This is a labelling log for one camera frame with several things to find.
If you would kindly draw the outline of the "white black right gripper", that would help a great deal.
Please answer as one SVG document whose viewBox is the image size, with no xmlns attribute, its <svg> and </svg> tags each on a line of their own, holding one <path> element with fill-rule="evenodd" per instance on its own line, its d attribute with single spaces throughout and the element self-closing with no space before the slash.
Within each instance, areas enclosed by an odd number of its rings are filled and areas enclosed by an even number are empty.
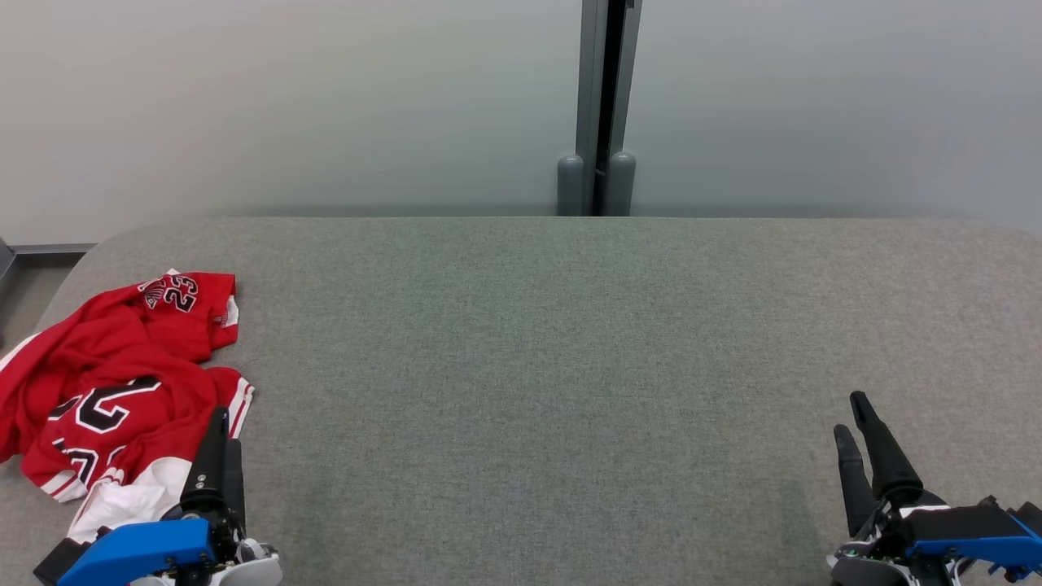
<svg viewBox="0 0 1042 586">
<path fill-rule="evenodd" d="M 922 479 L 866 393 L 852 394 L 852 414 L 869 456 L 872 481 L 870 485 L 852 432 L 836 424 L 838 478 L 849 539 L 826 557 L 832 585 L 952 585 L 952 557 L 908 553 L 911 540 L 901 534 L 912 512 L 948 506 L 931 493 L 920 498 Z"/>
</svg>

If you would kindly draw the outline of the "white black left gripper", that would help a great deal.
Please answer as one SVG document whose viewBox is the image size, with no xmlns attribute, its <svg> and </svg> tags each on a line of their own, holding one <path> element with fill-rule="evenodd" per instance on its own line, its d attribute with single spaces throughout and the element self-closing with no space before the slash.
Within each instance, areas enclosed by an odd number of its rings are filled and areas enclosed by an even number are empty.
<svg viewBox="0 0 1042 586">
<path fill-rule="evenodd" d="M 168 558 L 165 567 L 135 579 L 135 585 L 282 583 L 279 551 L 247 534 L 243 451 L 241 441 L 228 436 L 228 415 L 226 407 L 212 410 L 180 505 L 162 518 L 164 522 L 206 520 L 208 545 L 194 556 Z"/>
</svg>

